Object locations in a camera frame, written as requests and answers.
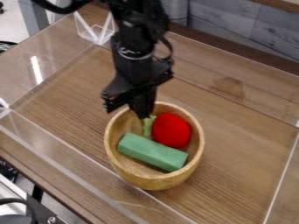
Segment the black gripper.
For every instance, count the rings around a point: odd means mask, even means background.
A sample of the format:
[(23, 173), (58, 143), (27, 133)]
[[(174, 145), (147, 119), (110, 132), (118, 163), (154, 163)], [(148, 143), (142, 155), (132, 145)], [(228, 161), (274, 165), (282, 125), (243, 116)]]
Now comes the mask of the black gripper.
[(167, 57), (156, 58), (150, 53), (143, 58), (131, 58), (124, 55), (120, 42), (112, 38), (116, 75), (102, 91), (108, 113), (128, 105), (139, 119), (150, 117), (155, 108), (156, 89), (174, 77), (174, 47), (166, 38), (160, 38), (160, 41), (170, 50)]

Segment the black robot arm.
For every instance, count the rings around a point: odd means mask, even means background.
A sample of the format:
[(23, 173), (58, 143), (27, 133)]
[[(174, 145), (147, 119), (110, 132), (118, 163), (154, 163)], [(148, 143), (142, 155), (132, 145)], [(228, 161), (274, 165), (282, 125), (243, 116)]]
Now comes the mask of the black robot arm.
[(118, 31), (111, 37), (116, 76), (102, 91), (108, 112), (127, 105), (146, 119), (155, 108), (156, 89), (172, 77), (174, 59), (155, 57), (155, 46), (171, 47), (164, 37), (170, 18), (160, 0), (102, 0)]

